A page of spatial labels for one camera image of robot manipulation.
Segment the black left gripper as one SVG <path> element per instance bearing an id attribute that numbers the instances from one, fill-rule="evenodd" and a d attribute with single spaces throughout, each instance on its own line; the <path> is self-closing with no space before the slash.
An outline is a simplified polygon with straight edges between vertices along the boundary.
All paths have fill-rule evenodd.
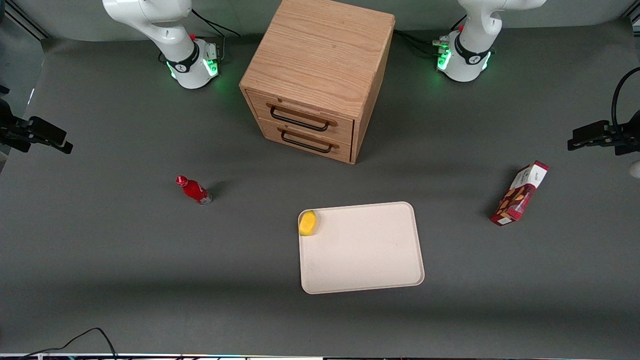
<path id="1" fill-rule="evenodd" d="M 573 130 L 567 141 L 567 150 L 587 147 L 612 147 L 617 157 L 640 151 L 640 110 L 626 123 L 619 123 L 617 112 L 611 111 L 611 124 L 607 120 L 595 121 Z"/>

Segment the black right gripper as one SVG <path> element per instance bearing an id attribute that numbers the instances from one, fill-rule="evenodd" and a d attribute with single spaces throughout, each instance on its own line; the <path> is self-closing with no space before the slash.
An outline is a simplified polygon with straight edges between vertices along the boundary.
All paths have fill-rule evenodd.
<path id="1" fill-rule="evenodd" d="M 2 147 L 12 148 L 27 153 L 31 143 L 25 137 L 25 130 L 21 127 L 23 120 L 14 116 L 9 103 L 0 100 L 0 143 Z M 46 145 L 55 148 L 66 155 L 73 151 L 73 144 L 66 141 L 67 132 L 38 116 L 29 118 L 30 134 Z"/>

